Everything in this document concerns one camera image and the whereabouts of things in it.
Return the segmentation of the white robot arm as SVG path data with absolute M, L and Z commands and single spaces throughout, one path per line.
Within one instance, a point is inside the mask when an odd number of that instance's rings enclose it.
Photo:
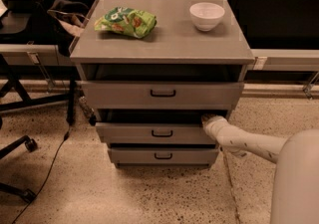
M 201 118 L 205 133 L 236 156 L 276 164 L 270 224 L 319 224 L 319 129 L 283 138 L 245 131 L 220 115 Z

